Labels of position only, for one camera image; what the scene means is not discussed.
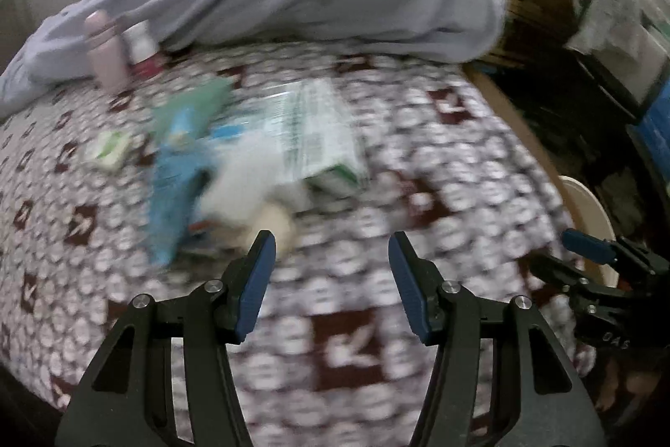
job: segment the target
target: beige bin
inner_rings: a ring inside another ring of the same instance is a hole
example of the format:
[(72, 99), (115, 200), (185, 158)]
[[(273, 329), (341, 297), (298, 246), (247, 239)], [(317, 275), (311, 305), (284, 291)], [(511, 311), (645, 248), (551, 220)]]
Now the beige bin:
[[(561, 175), (561, 180), (582, 216), (586, 233), (598, 239), (613, 241), (616, 236), (612, 224), (597, 197), (584, 184), (575, 179)], [(599, 268), (605, 286), (615, 287), (619, 282), (619, 274), (608, 265), (601, 265)]]

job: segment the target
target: metal screw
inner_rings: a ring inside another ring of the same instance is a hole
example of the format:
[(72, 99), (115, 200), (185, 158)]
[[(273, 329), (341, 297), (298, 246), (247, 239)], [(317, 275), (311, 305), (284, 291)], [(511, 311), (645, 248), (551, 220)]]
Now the metal screw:
[(133, 298), (133, 307), (135, 309), (143, 309), (147, 305), (149, 305), (150, 301), (151, 301), (151, 298), (147, 294), (136, 295)]
[(215, 294), (216, 292), (221, 292), (223, 288), (223, 283), (218, 279), (213, 279), (212, 281), (207, 281), (205, 283), (205, 292), (210, 294)]
[(525, 295), (517, 295), (514, 298), (514, 303), (517, 304), (519, 309), (530, 309), (533, 306), (531, 299)]
[(458, 294), (460, 292), (460, 283), (457, 281), (444, 281), (442, 290), (447, 294)]

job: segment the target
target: bedsheet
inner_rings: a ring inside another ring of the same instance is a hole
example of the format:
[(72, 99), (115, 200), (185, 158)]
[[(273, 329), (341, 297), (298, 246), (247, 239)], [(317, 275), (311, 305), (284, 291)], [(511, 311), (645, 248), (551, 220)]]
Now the bedsheet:
[[(254, 332), (229, 346), (230, 365), (257, 447), (408, 443), (435, 351), (410, 332), (387, 263), (389, 235), (406, 230), (444, 277), (507, 301), (541, 285), (517, 265), (531, 249), (571, 258), (557, 234), (572, 221), (546, 173), (458, 66), (335, 46), (200, 51), (119, 96), (91, 81), (71, 83), (6, 120), (0, 362), (26, 388), (65, 409), (132, 296), (184, 295), (220, 275), (230, 257), (180, 256), (166, 271), (148, 263), (152, 108), (213, 75), (232, 77), (239, 101), (278, 82), (328, 77), (353, 111), (371, 184), (297, 217), (297, 247), (277, 263)], [(116, 176), (83, 159), (86, 143), (105, 129), (133, 135)], [(543, 312), (575, 357), (565, 297)], [(486, 343), (482, 360), (490, 362)], [(178, 430), (189, 439), (178, 344), (172, 368)], [(476, 414), (489, 396), (483, 365)]]

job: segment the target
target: blue rubber pad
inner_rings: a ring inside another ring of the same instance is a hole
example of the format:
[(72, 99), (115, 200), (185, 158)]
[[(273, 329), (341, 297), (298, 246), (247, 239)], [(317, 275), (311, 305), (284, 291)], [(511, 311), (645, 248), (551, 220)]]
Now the blue rubber pad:
[(427, 343), (431, 330), (426, 318), (426, 302), (395, 235), (389, 239), (389, 264), (410, 328), (422, 343)]
[(256, 319), (258, 318), (260, 305), (263, 303), (267, 283), (270, 281), (270, 274), (275, 265), (275, 258), (275, 236), (270, 233), (258, 253), (247, 284), (240, 296), (239, 316), (235, 325), (235, 333), (240, 339), (244, 339), (256, 326)]
[(565, 230), (561, 234), (561, 241), (567, 250), (597, 264), (608, 264), (616, 258), (614, 249), (607, 241), (596, 239), (577, 230)]

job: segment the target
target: bed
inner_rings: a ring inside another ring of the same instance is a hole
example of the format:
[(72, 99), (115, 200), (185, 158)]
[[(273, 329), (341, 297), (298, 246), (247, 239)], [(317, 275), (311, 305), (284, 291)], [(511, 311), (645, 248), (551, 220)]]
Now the bed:
[[(407, 445), (435, 352), (410, 332), (387, 264), (389, 235), (406, 230), (445, 278), (495, 300), (542, 293), (518, 265), (529, 251), (573, 258), (558, 241), (573, 220), (555, 178), (524, 145), (524, 130), (512, 130), (457, 65), (358, 54), (342, 43), (253, 43), (195, 51), (116, 97), (92, 81), (66, 83), (7, 119), (0, 362), (64, 411), (134, 295), (176, 297), (220, 275), (231, 256), (180, 255), (159, 271), (143, 249), (152, 108), (214, 75), (233, 78), (236, 101), (277, 82), (331, 78), (371, 172), (359, 196), (298, 216), (296, 249), (277, 263), (255, 331), (229, 346), (254, 445)], [(83, 157), (105, 129), (133, 135), (116, 176)], [(588, 369), (592, 354), (576, 350), (565, 297), (543, 303), (568, 355)], [(175, 420), (190, 439), (183, 362), (173, 348)], [(485, 426), (490, 346), (482, 351), (476, 415)]]

